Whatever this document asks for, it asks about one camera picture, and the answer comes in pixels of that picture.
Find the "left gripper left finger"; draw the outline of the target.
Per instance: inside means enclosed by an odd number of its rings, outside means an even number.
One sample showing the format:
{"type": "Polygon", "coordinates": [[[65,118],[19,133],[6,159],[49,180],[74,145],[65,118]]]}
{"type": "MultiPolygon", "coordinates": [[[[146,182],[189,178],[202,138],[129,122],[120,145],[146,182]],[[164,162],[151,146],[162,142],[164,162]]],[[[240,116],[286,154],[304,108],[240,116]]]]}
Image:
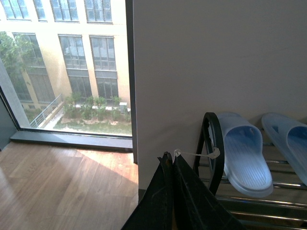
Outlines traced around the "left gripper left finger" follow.
{"type": "Polygon", "coordinates": [[[159,165],[142,200],[123,230],[170,230],[173,215],[173,163],[169,152],[158,158],[159,165]]]}

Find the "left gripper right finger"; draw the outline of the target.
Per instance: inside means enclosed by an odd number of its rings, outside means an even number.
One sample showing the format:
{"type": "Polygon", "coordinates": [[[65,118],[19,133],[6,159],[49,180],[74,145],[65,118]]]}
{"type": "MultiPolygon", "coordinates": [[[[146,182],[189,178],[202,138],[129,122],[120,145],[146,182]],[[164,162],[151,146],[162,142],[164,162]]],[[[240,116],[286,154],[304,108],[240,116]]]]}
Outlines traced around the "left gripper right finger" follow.
{"type": "Polygon", "coordinates": [[[245,226],[228,212],[182,157],[174,151],[173,194],[179,230],[243,230],[245,226]]]}

